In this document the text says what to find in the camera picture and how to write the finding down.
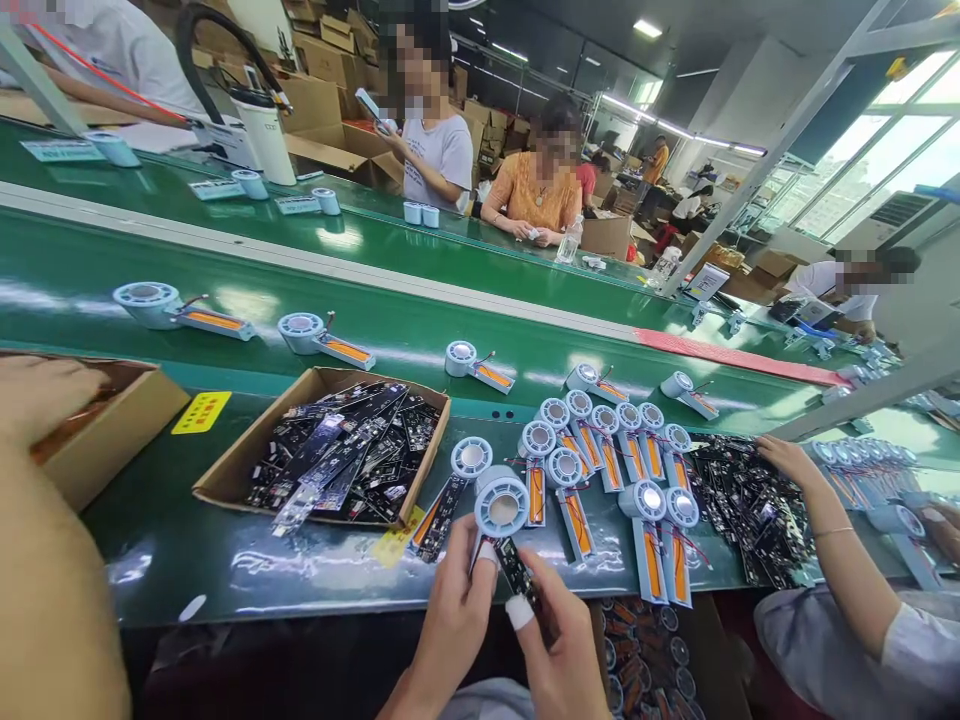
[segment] orange top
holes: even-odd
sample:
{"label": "orange top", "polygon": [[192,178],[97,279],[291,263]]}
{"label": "orange top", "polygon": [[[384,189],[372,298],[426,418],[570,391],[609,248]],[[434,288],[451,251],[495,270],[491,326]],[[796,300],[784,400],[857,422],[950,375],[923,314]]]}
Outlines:
{"label": "orange top", "polygon": [[[538,197],[543,198],[540,205]],[[583,191],[576,173],[566,168],[556,174],[550,185],[540,185],[533,153],[514,153],[503,161],[487,202],[497,210],[506,205],[506,215],[511,220],[526,220],[534,227],[560,232],[573,225],[580,214]]]}
{"label": "orange top", "polygon": [[643,181],[648,182],[651,185],[656,185],[657,180],[660,179],[660,176],[663,175],[663,169],[667,166],[667,160],[670,159],[670,150],[664,145],[662,148],[657,150],[656,154],[653,156],[653,162],[647,167],[643,173]]}

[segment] blue label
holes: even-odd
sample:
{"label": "blue label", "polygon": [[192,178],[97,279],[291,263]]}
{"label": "blue label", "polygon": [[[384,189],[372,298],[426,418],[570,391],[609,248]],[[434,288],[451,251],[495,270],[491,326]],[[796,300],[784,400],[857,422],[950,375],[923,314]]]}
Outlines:
{"label": "blue label", "polygon": [[40,162],[106,160],[93,143],[85,140],[31,140],[20,144]]}
{"label": "blue label", "polygon": [[205,182],[190,183],[190,189],[198,198],[208,200],[222,200],[228,197],[244,195],[243,186],[234,180],[207,180]]}
{"label": "blue label", "polygon": [[277,207],[284,215],[299,215],[305,212],[320,212],[320,201],[311,195],[276,200]]}

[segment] black cable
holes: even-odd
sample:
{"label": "black cable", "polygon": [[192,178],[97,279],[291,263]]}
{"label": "black cable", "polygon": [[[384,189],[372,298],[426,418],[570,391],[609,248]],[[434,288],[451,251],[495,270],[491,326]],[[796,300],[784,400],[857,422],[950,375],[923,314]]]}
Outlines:
{"label": "black cable", "polygon": [[247,55],[253,60],[267,85],[278,95],[283,92],[280,83],[277,82],[276,77],[274,77],[273,72],[270,70],[270,66],[267,65],[267,61],[263,59],[263,55],[260,54],[257,46],[254,45],[250,38],[244,33],[243,28],[223,13],[207,5],[201,5],[197,2],[187,3],[180,9],[180,14],[177,16],[177,27],[175,31],[177,58],[180,60],[180,66],[183,68],[183,74],[186,76],[187,82],[190,83],[194,94],[197,96],[197,99],[200,100],[200,104],[203,105],[204,111],[213,123],[223,125],[223,115],[220,114],[220,111],[214,104],[210,93],[207,92],[203,81],[200,79],[197,68],[193,64],[194,31],[196,30],[197,23],[201,20],[214,22],[233,35],[237,39],[237,42],[247,51]]}

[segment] bracelet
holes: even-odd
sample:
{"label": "bracelet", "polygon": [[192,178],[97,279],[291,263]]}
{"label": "bracelet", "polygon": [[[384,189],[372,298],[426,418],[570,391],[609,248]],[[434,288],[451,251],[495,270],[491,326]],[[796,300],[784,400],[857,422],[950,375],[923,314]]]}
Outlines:
{"label": "bracelet", "polygon": [[813,539],[814,539],[814,540],[819,540],[820,538],[824,537],[825,535],[833,535],[834,533],[838,533],[838,532],[853,532],[853,531],[854,531],[853,528],[852,528],[851,526],[847,525],[846,527],[834,528],[833,530],[824,530],[822,533],[814,533],[814,534],[813,534]]}

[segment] water bottle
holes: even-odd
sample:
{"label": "water bottle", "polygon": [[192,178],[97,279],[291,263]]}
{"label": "water bottle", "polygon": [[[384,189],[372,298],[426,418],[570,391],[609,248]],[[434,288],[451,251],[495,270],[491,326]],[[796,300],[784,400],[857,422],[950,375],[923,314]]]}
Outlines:
{"label": "water bottle", "polygon": [[583,237],[583,215],[577,215],[573,225],[568,227],[563,233],[563,240],[560,241],[560,247],[557,248],[557,262],[569,265],[577,255],[577,248],[580,247],[580,238]]}
{"label": "water bottle", "polygon": [[660,259],[653,268],[653,272],[650,273],[650,277],[647,278],[647,287],[654,290],[662,287],[669,277],[673,275],[673,271],[677,269],[677,265],[680,264],[681,254],[682,252],[678,247],[664,248],[663,255],[660,256]]}

